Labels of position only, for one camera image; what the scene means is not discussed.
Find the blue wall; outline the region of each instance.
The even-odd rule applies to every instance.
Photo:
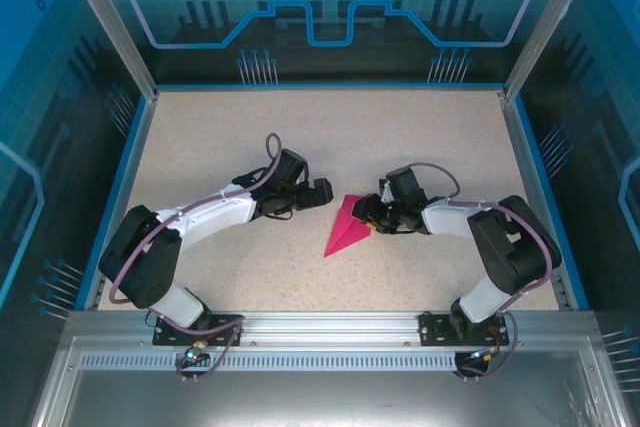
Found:
[[[500,82],[547,0],[114,2],[160,83],[240,83],[236,61],[242,61],[242,49],[251,48],[277,55],[280,78],[289,82],[429,81],[431,61],[440,57],[440,48],[457,48],[460,66],[473,60],[465,81]],[[322,52],[324,48],[334,49]],[[391,56],[380,55],[385,48]],[[464,48],[473,52],[463,57]],[[153,50],[161,53],[152,58]],[[217,52],[184,52],[189,50]],[[456,58],[451,50],[445,54]],[[349,69],[344,69],[347,61]],[[200,67],[172,70],[178,63]]]
[[[3,367],[0,423],[23,426],[76,295],[48,266],[84,270],[140,92],[85,0],[0,16],[0,356],[29,359]]]
[[[542,155],[556,159],[547,174],[601,311],[640,305],[638,1],[574,0],[522,91]]]

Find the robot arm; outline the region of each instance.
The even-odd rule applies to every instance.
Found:
[[[387,174],[380,180],[380,191],[380,195],[356,202],[353,208],[355,218],[372,225],[378,232],[449,234],[475,241],[486,275],[451,307],[450,321],[461,339],[546,274],[547,262],[538,242],[505,212],[519,217],[542,239],[552,268],[560,265],[557,245],[518,196],[507,197],[494,208],[482,202],[429,199],[410,168]]]
[[[207,326],[209,309],[174,281],[180,255],[189,247],[222,229],[259,217],[287,219],[293,210],[305,210],[333,199],[326,179],[308,181],[308,165],[295,152],[283,149],[273,174],[259,188],[256,184],[268,168],[260,168],[232,180],[221,199],[190,210],[163,228],[148,249],[140,253],[119,285],[120,291],[139,309],[152,309],[181,327]],[[153,212],[145,206],[131,209],[103,253],[99,268],[114,281],[134,248],[149,232],[183,207]]]

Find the ventilation slot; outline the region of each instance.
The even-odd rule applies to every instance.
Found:
[[[211,359],[192,371],[207,370],[220,355],[211,352]],[[173,371],[178,352],[94,352],[84,354],[83,370],[146,370]],[[452,371],[454,354],[448,352],[231,352],[219,366],[223,371]]]

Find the magenta triangle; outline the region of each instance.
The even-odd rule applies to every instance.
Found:
[[[362,198],[363,196],[360,195],[345,196],[329,236],[327,250],[324,253],[325,257],[335,254],[371,235],[371,229],[351,215],[353,204]]]

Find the speckled tabletop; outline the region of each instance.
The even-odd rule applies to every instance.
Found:
[[[268,165],[272,131],[307,159],[311,178],[331,181],[335,199],[288,222],[231,227],[188,250],[176,279],[215,310],[448,309],[484,275],[474,242],[373,234],[324,258],[344,196],[376,192],[378,178],[418,160],[450,169],[461,200],[524,196],[495,92],[163,92],[130,207],[185,205]],[[416,174],[429,196],[452,190],[437,171]],[[103,296],[100,308],[116,307]],[[514,308],[557,304],[545,285]]]

